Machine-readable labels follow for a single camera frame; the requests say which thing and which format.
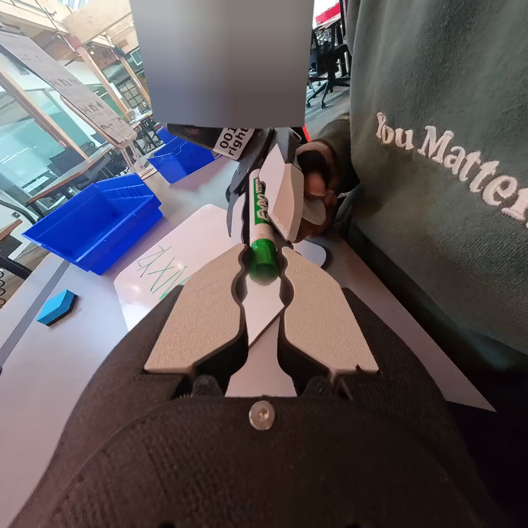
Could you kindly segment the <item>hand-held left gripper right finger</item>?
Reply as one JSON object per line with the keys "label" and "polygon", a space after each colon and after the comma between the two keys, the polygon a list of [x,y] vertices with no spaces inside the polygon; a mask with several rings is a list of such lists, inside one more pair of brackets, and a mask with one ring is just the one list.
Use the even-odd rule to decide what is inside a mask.
{"label": "hand-held left gripper right finger", "polygon": [[279,351],[285,371],[296,379],[377,373],[379,366],[339,283],[289,247],[281,300]]}

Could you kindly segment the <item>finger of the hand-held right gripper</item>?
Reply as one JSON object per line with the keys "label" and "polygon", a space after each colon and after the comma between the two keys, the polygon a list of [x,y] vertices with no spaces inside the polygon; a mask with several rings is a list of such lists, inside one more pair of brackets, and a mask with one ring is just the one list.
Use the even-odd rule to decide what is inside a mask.
{"label": "finger of the hand-held right gripper", "polygon": [[304,175],[295,163],[284,160],[278,144],[263,162],[262,182],[270,221],[287,242],[294,243],[304,204]]}
{"label": "finger of the hand-held right gripper", "polygon": [[230,201],[228,204],[228,232],[232,246],[249,245],[249,210],[247,201]]}

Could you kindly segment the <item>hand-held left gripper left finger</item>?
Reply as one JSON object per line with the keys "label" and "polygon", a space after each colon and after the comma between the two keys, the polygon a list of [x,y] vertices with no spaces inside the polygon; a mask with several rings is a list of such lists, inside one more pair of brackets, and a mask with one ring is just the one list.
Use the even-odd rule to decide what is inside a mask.
{"label": "hand-held left gripper left finger", "polygon": [[244,307],[243,243],[204,265],[185,283],[144,365],[154,374],[230,378],[249,351]]}

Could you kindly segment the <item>green dry erase marker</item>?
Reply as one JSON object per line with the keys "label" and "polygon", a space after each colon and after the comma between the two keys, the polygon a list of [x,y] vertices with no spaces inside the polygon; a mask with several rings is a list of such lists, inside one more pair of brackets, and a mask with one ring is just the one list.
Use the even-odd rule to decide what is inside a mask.
{"label": "green dry erase marker", "polygon": [[273,225],[269,220],[265,184],[260,180],[260,169],[249,176],[249,243],[252,246],[261,239],[274,240]]}

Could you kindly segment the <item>white whiteboard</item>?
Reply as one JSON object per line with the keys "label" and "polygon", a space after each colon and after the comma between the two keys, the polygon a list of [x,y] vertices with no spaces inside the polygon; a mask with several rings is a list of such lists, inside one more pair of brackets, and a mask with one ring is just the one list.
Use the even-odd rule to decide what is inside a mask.
{"label": "white whiteboard", "polygon": [[[136,257],[115,281],[127,330],[132,330],[172,289],[232,247],[226,226],[227,212],[207,204],[160,241]],[[283,309],[280,280],[269,286],[246,280],[249,346],[265,332]]]}

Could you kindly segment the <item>green marker cap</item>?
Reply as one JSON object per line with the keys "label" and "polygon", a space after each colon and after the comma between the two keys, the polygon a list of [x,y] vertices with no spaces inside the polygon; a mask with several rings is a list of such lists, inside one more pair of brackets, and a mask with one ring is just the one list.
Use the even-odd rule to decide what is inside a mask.
{"label": "green marker cap", "polygon": [[261,286],[270,285],[279,275],[279,264],[274,242],[260,238],[251,244],[249,277]]}

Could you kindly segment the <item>blue plastic bin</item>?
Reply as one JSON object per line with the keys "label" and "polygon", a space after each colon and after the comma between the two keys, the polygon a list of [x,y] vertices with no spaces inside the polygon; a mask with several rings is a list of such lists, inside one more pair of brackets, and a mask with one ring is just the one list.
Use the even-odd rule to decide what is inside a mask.
{"label": "blue plastic bin", "polygon": [[136,174],[90,184],[23,233],[86,272],[102,275],[156,222],[162,203]]}
{"label": "blue plastic bin", "polygon": [[157,130],[162,148],[149,157],[149,163],[170,184],[198,171],[220,157],[204,147],[171,135],[165,127]]}

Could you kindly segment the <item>blue foam eraser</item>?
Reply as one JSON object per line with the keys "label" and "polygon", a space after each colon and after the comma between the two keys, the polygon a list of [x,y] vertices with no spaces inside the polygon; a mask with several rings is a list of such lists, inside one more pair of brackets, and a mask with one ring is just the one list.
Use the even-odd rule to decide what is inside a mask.
{"label": "blue foam eraser", "polygon": [[48,327],[52,326],[73,311],[77,300],[77,294],[69,289],[64,289],[44,303],[36,321]]}

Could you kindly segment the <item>person's right hand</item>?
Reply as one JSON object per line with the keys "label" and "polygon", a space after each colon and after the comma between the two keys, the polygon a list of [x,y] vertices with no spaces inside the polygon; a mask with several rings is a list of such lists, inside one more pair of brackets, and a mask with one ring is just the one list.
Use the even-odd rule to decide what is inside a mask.
{"label": "person's right hand", "polygon": [[306,219],[300,221],[296,242],[316,237],[324,233],[333,223],[337,211],[336,189],[340,181],[340,171],[333,149],[322,141],[312,141],[301,145],[296,156],[304,175],[304,195],[309,200],[322,200],[326,218],[321,225]]}

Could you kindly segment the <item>white sign stand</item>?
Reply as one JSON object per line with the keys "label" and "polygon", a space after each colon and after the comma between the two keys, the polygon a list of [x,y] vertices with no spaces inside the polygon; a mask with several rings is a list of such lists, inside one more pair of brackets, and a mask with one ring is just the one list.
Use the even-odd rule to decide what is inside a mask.
{"label": "white sign stand", "polygon": [[137,174],[141,180],[144,181],[158,172],[152,164],[149,164],[148,166],[144,164],[141,154],[138,148],[136,148],[134,142],[129,143],[119,150],[130,169],[130,173]]}

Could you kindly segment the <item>person's green sweatshirt torso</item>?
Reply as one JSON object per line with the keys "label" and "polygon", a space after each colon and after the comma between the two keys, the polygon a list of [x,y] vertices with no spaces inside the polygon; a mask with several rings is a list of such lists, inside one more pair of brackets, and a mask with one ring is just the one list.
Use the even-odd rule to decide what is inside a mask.
{"label": "person's green sweatshirt torso", "polygon": [[340,211],[477,361],[527,371],[527,1],[350,1]]}

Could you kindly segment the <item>black office chair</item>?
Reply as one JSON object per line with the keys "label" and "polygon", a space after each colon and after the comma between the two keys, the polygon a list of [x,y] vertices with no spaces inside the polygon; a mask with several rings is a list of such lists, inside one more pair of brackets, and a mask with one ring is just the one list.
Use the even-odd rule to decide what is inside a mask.
{"label": "black office chair", "polygon": [[325,99],[335,87],[348,88],[350,64],[351,56],[345,42],[341,20],[313,29],[308,70],[308,87],[313,92],[307,97],[306,108],[310,108],[312,100],[322,94],[320,106],[321,109],[325,109]]}

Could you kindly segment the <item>black tape strip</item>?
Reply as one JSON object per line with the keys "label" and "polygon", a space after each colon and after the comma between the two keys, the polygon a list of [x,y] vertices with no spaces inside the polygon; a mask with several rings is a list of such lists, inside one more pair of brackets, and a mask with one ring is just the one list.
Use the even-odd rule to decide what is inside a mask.
{"label": "black tape strip", "polygon": [[69,266],[68,261],[48,254],[1,308],[1,366]]}

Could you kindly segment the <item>wooden top desk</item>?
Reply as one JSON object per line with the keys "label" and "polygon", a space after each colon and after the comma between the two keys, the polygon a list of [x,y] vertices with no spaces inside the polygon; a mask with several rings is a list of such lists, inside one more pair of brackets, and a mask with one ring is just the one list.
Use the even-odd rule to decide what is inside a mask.
{"label": "wooden top desk", "polygon": [[68,188],[73,185],[74,180],[89,171],[89,169],[96,164],[100,163],[101,160],[108,157],[115,149],[116,148],[111,145],[106,145],[105,147],[97,149],[87,160],[70,168],[52,184],[46,186],[40,193],[31,197],[30,200],[25,203],[25,206],[33,211],[38,218],[42,218],[43,213],[41,213],[37,207],[38,201],[57,193],[64,196],[66,199],[70,198],[71,195],[68,192]]}

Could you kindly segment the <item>printed instruction sign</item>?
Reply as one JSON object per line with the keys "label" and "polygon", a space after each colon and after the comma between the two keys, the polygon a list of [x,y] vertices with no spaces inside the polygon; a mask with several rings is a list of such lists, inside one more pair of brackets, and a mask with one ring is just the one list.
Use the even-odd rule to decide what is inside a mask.
{"label": "printed instruction sign", "polygon": [[1,48],[18,63],[55,89],[90,125],[116,146],[136,139],[135,130],[108,104],[29,37],[1,32]]}

